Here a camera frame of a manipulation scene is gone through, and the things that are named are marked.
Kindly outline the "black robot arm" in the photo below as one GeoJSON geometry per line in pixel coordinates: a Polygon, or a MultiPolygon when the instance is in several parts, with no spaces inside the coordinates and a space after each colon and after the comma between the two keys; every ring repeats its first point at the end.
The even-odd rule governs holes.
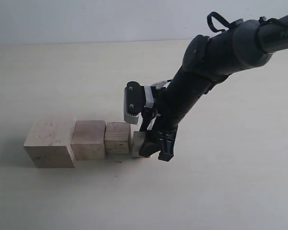
{"type": "Polygon", "coordinates": [[[216,35],[196,36],[169,85],[154,87],[154,107],[141,125],[145,133],[139,149],[142,157],[158,153],[160,160],[171,160],[179,122],[202,95],[230,75],[262,67],[275,52],[288,49],[288,15],[228,22],[211,12],[207,23],[216,35]]]}

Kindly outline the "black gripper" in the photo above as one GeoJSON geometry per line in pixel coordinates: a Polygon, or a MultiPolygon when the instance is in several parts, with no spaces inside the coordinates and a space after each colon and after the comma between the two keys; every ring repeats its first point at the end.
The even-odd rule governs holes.
{"type": "Polygon", "coordinates": [[[167,87],[139,87],[139,106],[142,123],[140,131],[147,131],[152,120],[154,129],[164,129],[158,132],[158,139],[152,131],[145,132],[144,142],[139,149],[141,157],[148,158],[160,151],[158,159],[170,161],[174,157],[174,144],[179,122],[194,106],[194,84],[170,83],[167,87]]]}

